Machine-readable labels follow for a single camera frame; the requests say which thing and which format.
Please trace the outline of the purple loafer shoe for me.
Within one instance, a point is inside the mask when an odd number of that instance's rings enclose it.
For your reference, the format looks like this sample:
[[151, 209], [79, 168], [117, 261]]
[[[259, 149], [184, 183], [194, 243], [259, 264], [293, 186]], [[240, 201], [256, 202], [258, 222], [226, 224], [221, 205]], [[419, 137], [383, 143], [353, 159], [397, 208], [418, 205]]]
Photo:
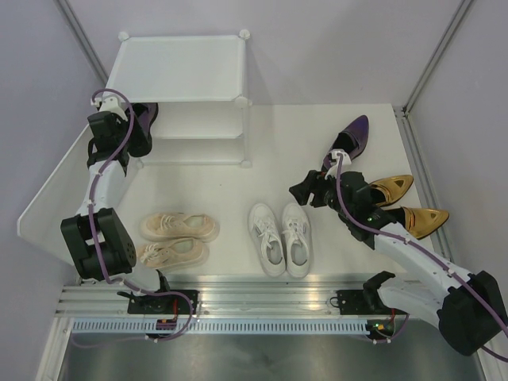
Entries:
[[366, 115], [360, 115], [338, 133], [330, 149], [342, 149], [351, 160], [354, 160], [367, 147], [368, 136], [369, 119]]
[[156, 102], [134, 103], [133, 112], [135, 121], [129, 138], [129, 154], [143, 157], [152, 150], [151, 127], [158, 116], [159, 105]]

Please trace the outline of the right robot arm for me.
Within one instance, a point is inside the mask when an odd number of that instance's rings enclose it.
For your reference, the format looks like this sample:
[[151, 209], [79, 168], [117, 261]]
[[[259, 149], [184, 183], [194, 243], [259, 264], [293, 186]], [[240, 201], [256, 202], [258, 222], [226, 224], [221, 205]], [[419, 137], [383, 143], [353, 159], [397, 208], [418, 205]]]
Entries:
[[357, 171], [341, 177], [309, 171], [290, 187], [301, 206], [328, 206], [358, 241], [381, 252], [418, 280], [408, 284], [383, 271], [364, 284], [364, 308], [379, 314], [396, 309], [435, 327], [458, 353], [470, 356], [507, 331], [507, 312], [496, 279], [448, 262], [421, 246], [394, 216], [378, 207]]

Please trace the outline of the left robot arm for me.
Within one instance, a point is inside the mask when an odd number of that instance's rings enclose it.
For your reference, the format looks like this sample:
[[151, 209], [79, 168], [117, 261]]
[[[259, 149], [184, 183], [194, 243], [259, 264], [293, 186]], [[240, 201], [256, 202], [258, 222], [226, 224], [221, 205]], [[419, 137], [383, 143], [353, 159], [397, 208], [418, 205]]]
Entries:
[[92, 137], [87, 146], [90, 180], [75, 216], [62, 220], [60, 231], [77, 272], [83, 279], [123, 284], [135, 314], [195, 312], [197, 293], [173, 291], [162, 274], [150, 291], [126, 277], [137, 265], [136, 250], [115, 210], [126, 184], [129, 161], [152, 150], [151, 127], [159, 107], [135, 103], [108, 110], [102, 106], [87, 118]]

